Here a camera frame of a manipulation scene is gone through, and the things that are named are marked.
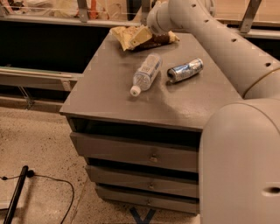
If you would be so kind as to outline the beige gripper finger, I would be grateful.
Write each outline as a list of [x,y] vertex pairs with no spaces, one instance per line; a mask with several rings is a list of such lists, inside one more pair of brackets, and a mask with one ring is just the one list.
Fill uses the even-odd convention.
[[142,43],[150,40],[152,38],[152,33],[147,26],[140,26],[138,30],[132,35],[129,40],[129,47],[134,49],[140,46]]

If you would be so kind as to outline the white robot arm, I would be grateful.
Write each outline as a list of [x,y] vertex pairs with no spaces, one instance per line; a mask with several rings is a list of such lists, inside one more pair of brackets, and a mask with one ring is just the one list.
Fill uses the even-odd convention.
[[200,0],[158,1],[147,25],[154,34],[190,32],[241,95],[202,131],[200,224],[280,224],[278,60],[215,20]]

